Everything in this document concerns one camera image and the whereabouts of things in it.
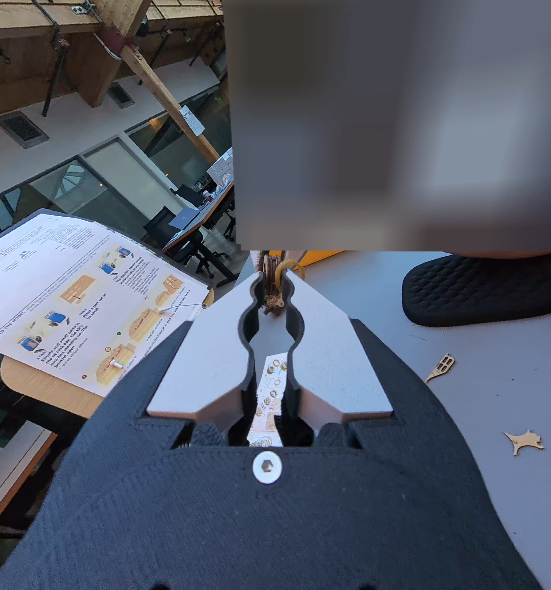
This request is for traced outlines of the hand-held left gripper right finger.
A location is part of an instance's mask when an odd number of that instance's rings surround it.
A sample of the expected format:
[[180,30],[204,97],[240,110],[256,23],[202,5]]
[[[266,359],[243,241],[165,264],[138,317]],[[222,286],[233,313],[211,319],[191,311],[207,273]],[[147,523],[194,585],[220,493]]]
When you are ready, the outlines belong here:
[[354,322],[302,278],[281,274],[293,343],[280,416],[283,446],[311,446],[328,424],[385,419],[394,409]]

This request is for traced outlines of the small wooden gear assembly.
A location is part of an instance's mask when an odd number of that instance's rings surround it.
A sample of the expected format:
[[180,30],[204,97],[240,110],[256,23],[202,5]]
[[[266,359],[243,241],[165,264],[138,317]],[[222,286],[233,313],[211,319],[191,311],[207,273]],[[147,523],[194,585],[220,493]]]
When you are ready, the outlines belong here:
[[281,262],[283,258],[280,255],[271,255],[269,251],[258,251],[255,255],[255,270],[264,273],[265,276],[265,315],[271,313],[280,316],[284,311],[284,300],[275,281],[276,270]]

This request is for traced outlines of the wood-edged office desk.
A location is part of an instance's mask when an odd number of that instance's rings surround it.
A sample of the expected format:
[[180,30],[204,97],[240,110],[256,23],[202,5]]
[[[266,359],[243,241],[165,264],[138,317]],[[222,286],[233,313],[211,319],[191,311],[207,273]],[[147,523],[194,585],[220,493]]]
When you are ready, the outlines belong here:
[[200,268],[205,267],[208,276],[213,278],[210,272],[209,265],[213,266],[218,272],[224,276],[224,279],[218,283],[218,287],[226,285],[237,279],[238,274],[234,274],[227,268],[219,259],[218,255],[207,248],[204,243],[203,235],[198,235],[200,228],[205,227],[209,229],[214,226],[219,217],[227,210],[227,207],[234,200],[234,180],[215,193],[214,200],[205,208],[198,211],[196,217],[188,224],[185,229],[176,233],[171,240],[162,249],[163,253],[169,255],[172,250],[183,245],[190,244],[193,247],[192,256],[196,257],[200,263]]

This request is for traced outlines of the parts picture booklet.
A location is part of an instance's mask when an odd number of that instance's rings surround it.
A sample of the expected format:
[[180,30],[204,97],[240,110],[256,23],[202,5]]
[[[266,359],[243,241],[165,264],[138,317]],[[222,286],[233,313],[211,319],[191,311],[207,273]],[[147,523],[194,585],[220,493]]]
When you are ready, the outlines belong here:
[[287,353],[267,356],[258,388],[257,408],[247,435],[251,447],[282,446],[275,418],[281,415]]

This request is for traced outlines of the wooden scrap piece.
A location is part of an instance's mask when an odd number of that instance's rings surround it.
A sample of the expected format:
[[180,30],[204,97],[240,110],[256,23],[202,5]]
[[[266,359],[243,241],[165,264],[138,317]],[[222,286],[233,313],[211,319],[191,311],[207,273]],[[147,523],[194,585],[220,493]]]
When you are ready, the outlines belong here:
[[545,446],[542,443],[542,436],[538,435],[532,430],[527,430],[525,433],[520,435],[513,435],[507,432],[503,434],[509,439],[513,445],[513,456],[517,457],[519,452],[523,448],[535,448],[538,450],[545,450]]
[[448,371],[450,371],[454,364],[455,359],[447,353],[427,376],[425,383],[428,383],[429,381],[446,374]]

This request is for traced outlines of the yellow plastic bin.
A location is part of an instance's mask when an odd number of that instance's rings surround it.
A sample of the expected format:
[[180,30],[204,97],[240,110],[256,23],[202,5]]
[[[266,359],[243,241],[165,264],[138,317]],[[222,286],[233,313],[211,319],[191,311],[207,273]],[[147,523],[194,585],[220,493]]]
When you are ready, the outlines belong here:
[[326,260],[328,258],[331,258],[331,257],[338,255],[340,253],[343,253],[343,252],[345,252],[345,251],[343,251],[343,250],[339,250],[339,251],[309,250],[309,251],[305,252],[305,254],[302,256],[302,258],[299,262],[303,267],[307,267],[311,264],[315,264],[316,262]]

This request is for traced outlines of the printed instruction sheet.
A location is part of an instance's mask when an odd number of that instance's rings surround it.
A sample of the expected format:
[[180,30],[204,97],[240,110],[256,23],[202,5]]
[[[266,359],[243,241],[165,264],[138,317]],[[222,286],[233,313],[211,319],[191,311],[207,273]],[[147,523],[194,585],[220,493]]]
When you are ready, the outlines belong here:
[[105,225],[40,210],[0,234],[0,354],[105,397],[210,289]]

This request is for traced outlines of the black office chair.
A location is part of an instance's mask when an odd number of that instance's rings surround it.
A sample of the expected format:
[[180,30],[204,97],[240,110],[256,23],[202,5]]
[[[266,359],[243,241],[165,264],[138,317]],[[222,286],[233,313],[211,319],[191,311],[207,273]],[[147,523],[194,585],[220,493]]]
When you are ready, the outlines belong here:
[[[144,226],[146,234],[153,238],[160,248],[170,242],[173,239],[174,234],[177,232],[176,228],[169,225],[169,222],[175,217],[176,215],[164,206],[163,209]],[[196,270],[196,272],[199,272],[203,266],[201,262],[202,256],[198,254],[197,246],[187,238],[181,240],[177,245],[170,248],[165,252],[165,255],[174,262],[183,265],[186,265],[192,257],[196,257],[199,261],[198,270]]]

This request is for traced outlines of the closed grey laptop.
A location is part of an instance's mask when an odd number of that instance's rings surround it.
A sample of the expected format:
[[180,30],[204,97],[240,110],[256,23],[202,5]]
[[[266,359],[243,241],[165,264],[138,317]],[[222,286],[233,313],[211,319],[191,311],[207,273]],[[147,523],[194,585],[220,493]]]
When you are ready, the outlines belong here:
[[183,231],[200,213],[197,208],[183,208],[170,222],[173,228]]

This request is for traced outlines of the wooden document board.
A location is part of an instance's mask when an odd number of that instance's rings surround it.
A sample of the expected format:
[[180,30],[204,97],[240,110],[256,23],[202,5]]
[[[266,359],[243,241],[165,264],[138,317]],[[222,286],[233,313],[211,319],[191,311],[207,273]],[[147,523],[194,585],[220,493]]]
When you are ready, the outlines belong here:
[[187,320],[163,343],[138,363],[132,364],[127,375],[106,398],[9,357],[5,357],[2,362],[1,377],[14,392],[73,415],[90,418],[99,413],[99,407],[103,407],[105,415],[115,413],[116,416],[122,416],[122,421],[134,421],[145,413],[147,404],[198,314],[191,312]]

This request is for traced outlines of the black wrist rest pad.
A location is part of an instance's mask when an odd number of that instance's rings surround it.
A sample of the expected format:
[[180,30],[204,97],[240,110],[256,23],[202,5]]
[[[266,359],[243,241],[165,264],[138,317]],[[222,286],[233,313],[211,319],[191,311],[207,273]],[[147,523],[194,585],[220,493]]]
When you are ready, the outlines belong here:
[[551,314],[551,254],[516,260],[448,255],[410,270],[402,283],[406,317],[446,328]]

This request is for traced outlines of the stack of white boxes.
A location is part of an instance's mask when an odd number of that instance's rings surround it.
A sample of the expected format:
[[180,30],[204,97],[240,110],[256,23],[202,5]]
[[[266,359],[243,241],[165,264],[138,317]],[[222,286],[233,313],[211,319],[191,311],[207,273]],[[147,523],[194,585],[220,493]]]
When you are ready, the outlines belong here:
[[207,173],[218,187],[226,187],[234,181],[233,147],[230,147],[208,170]]

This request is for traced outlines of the paper notice on post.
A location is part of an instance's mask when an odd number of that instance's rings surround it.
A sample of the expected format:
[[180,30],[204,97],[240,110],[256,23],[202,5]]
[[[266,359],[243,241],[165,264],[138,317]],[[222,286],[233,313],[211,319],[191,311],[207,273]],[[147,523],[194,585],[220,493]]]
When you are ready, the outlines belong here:
[[191,111],[188,106],[183,106],[180,109],[180,114],[183,116],[184,121],[187,123],[189,128],[195,134],[196,137],[199,137],[205,131],[204,125],[198,120],[196,115]]

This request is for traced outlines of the wooden support post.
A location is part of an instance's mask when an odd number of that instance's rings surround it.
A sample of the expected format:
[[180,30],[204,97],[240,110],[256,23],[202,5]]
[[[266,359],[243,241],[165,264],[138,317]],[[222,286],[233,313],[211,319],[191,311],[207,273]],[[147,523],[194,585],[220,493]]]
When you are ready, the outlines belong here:
[[209,164],[219,158],[218,152],[204,137],[196,135],[181,113],[181,105],[136,48],[134,39],[151,1],[96,1],[95,11],[102,21],[102,33],[96,37],[115,61],[126,63],[144,82],[149,91],[195,145]]

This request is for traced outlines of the wall air vent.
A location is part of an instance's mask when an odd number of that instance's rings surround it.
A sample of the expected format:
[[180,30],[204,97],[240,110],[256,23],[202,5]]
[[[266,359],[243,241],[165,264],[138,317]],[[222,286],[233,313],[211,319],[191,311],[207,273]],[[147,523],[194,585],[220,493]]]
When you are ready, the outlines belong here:
[[49,141],[49,136],[19,110],[1,114],[0,129],[24,149]]
[[110,84],[107,94],[120,109],[125,109],[134,105],[134,100],[118,82]]

